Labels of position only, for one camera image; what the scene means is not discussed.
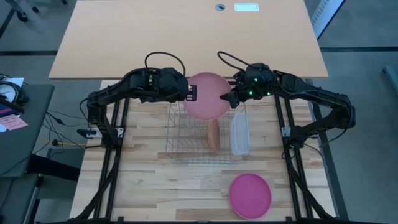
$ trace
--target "pink plate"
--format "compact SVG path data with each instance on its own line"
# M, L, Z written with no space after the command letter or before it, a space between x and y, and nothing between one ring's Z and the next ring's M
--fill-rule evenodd
M242 174L231 184L229 202L240 217L254 220L265 215L271 207L271 189L259 175Z
M229 93L231 87L223 77L203 72L188 79L190 85L197 86L197 100L184 101L188 113L196 119L211 121L223 116L229 110L229 102L220 99Z

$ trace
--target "gray floor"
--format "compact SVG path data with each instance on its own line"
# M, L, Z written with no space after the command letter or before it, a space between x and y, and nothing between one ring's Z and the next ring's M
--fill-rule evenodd
M311 14L319 0L305 0ZM22 2L30 21L12 18L0 39L2 50L57 50L75 2L64 6L58 0L40 0L40 14ZM0 23L9 6L0 2ZM398 1L347 0L320 38L320 47L365 47L398 45ZM357 109L357 126L331 143L343 196L352 220L396 223L398 219L398 96L384 74L385 65L398 64L398 53L323 53L330 78L316 85L346 93ZM52 81L48 74L54 56L0 57L0 73L26 77L29 83L53 83L55 93L50 109L81 116L78 103L100 81ZM62 118L65 123L81 121ZM57 131L77 143L84 142L73 128L57 126ZM338 131L328 133L329 138ZM48 138L42 130L40 139ZM48 200L41 204L37 220L60 221L67 218L72 199Z

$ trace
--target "wooden tabletop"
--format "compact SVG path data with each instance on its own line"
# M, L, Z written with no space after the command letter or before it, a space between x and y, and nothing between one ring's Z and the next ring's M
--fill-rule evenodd
M103 81L101 87L113 83L115 81ZM293 100L291 104L297 125L303 126L312 121L306 101ZM169 106L169 103L130 102L113 220L118 216L124 216L125 220L242 220L231 210L228 190L235 177L248 172L263 177L272 190L271 209L261 220L294 217L286 164L281 158L283 148L273 97L246 103L251 155L248 161L237 165L171 163L165 157ZM113 105L109 105L109 119L112 112ZM100 139L88 141L88 145L99 143ZM309 139L307 144L318 148L314 139ZM310 191L325 210L334 215L319 153L307 146L301 152ZM71 217L77 216L84 209L98 189L103 157L102 148L86 150ZM299 195L300 204L303 205L301 193Z
M299 77L328 76L303 0L258 1L257 12L236 11L234 3L78 1L49 77L121 78L144 67L145 56L154 51L178 56L188 77L200 72L232 77L237 71L217 57L219 50ZM225 10L217 11L216 4L224 4ZM151 57L148 64L182 71L165 55Z

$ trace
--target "wooden table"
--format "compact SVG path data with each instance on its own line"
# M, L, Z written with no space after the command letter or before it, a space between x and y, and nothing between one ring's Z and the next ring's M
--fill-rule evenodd
M115 82L103 81L101 87ZM242 220L229 206L228 189L235 177L248 172L259 174L272 189L272 207L261 220L294 217L286 164L281 158L283 148L274 98L248 101L246 105L251 140L250 160L238 165L199 166L173 164L165 157L170 104L141 104L138 100L132 100L112 219L124 216L125 220ZM108 119L112 112L113 105L109 105ZM292 112L296 125L303 126L312 121L308 103L304 100L292 101ZM89 145L99 143L99 139L88 141ZM314 139L309 139L307 144L318 148ZM319 153L309 147L303 148L301 152L310 191L325 210L334 215ZM71 217L78 215L95 194L103 157L102 148L86 150ZM300 191L299 195L300 204L303 205Z
M232 77L236 70L217 57L219 50L299 77L328 76L303 0L258 1L258 12L235 11L234 3L78 1L49 77L121 78L143 67L153 51L181 58L187 76L213 72ZM224 4L225 10L217 11L217 4ZM164 55L151 57L149 66L182 71L175 59Z

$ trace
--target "metal wire rack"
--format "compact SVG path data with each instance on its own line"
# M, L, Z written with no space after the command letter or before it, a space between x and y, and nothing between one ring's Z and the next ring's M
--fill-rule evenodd
M244 162L249 155L235 156L230 148L229 128L236 113L246 113L246 105L241 103L218 119L220 149L212 151L207 141L208 121L201 121L190 116L182 102L170 104L166 137L167 157L174 163L239 164Z

